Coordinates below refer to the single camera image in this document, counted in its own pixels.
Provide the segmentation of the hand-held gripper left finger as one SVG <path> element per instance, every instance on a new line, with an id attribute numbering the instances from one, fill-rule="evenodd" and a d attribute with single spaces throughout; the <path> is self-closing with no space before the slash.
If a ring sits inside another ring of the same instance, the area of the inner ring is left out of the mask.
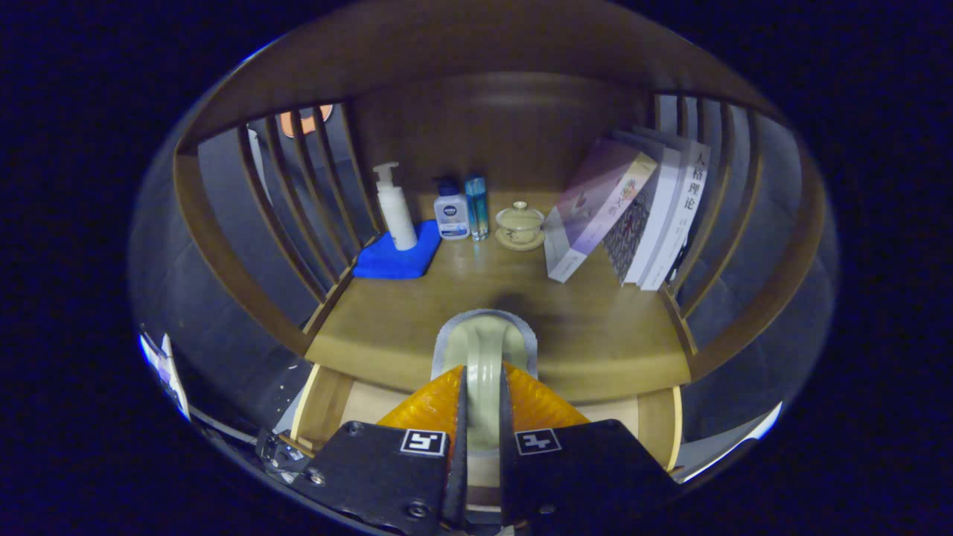
<path id="1" fill-rule="evenodd" d="M 450 533 L 465 523 L 468 388 L 457 366 L 407 400 L 403 420 L 347 421 L 290 488 L 360 533 Z"/>

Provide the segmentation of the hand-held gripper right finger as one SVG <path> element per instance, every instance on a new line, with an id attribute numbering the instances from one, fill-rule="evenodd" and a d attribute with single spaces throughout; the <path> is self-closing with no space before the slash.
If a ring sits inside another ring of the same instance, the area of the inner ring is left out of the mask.
<path id="1" fill-rule="evenodd" d="M 519 430 L 535 378 L 500 373 L 500 494 L 503 525 L 517 532 L 628 532 L 673 502 L 680 486 L 615 418 Z"/>

